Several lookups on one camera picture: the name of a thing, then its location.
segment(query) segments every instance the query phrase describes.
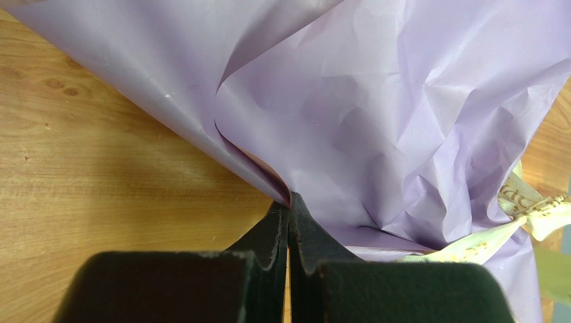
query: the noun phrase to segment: purple wrapping paper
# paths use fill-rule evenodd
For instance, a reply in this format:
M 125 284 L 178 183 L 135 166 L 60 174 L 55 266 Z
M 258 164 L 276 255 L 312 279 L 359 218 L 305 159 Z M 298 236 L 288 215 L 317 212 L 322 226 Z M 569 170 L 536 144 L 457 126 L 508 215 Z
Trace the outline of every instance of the purple wrapping paper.
M 509 221 L 496 195 L 571 74 L 567 0 L 0 5 L 286 203 L 256 156 L 366 260 Z M 484 266 L 541 322 L 523 230 Z

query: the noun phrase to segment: wooden surface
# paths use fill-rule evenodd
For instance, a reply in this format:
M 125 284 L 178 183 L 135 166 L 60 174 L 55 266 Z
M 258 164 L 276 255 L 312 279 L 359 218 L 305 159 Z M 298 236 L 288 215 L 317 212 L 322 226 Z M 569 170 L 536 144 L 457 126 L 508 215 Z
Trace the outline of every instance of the wooden surface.
M 49 321 L 97 252 L 221 250 L 270 204 L 1 10 L 0 152 L 0 322 Z M 525 178 L 564 192 L 570 161 L 568 83 Z

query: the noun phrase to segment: wrapping paper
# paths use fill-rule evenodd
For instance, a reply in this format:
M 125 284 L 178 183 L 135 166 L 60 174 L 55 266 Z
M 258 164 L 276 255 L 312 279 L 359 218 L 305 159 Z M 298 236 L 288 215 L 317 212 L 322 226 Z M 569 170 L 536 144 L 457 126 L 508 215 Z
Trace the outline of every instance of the wrapping paper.
M 567 0 L 0 5 L 367 260 L 509 222 L 497 193 L 571 73 Z M 484 267 L 541 321 L 522 229 Z

